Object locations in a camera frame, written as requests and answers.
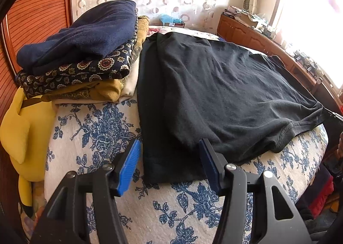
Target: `wooden cabinet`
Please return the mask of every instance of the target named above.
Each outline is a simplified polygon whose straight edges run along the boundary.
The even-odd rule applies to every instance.
[[[311,90],[316,84],[315,79],[280,46],[235,19],[222,15],[218,24],[217,35],[227,42],[258,50],[268,56],[277,55],[284,63],[285,68],[308,90]]]

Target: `bed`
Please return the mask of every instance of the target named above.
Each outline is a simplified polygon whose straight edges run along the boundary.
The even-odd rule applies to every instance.
[[[154,32],[181,32],[218,40],[216,35],[164,26],[150,26]],[[115,130],[109,130],[109,123]],[[61,104],[47,155],[44,196],[48,201],[66,172],[91,172],[107,163],[109,150],[123,152],[128,142],[141,138],[137,95],[119,104]],[[328,143],[323,125],[295,137],[280,153],[267,152],[242,168],[261,174],[270,170],[296,202],[313,179]],[[138,161],[130,188],[116,198],[120,219],[129,243],[212,243],[223,205],[208,182],[145,184],[142,158]],[[252,195],[247,198],[245,235],[249,243],[252,225]],[[87,196],[88,231],[98,243],[92,196]]]

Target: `yellow plush toy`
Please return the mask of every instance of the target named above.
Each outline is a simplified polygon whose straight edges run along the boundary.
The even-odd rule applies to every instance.
[[[39,102],[21,108],[25,99],[23,88],[19,88],[2,120],[0,141],[19,173],[20,200],[25,206],[32,206],[31,182],[44,180],[56,113],[51,102]]]

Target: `metal screw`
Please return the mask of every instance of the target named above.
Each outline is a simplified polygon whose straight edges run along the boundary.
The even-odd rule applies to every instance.
[[[227,164],[227,165],[225,165],[225,168],[227,170],[235,170],[237,167],[234,164]]]
[[[263,175],[267,178],[272,178],[273,177],[273,173],[271,171],[266,170],[265,172],[263,172]]]
[[[67,176],[68,178],[73,178],[73,177],[75,177],[76,175],[77,175],[77,173],[76,173],[75,171],[73,171],[73,170],[67,172],[67,174],[66,174],[66,176]]]
[[[113,168],[113,165],[112,164],[105,164],[102,166],[102,169],[103,170],[106,170],[106,171],[109,171]]]

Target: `window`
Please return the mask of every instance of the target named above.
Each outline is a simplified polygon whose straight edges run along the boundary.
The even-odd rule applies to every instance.
[[[277,28],[326,72],[337,88],[343,85],[343,0],[284,0]]]

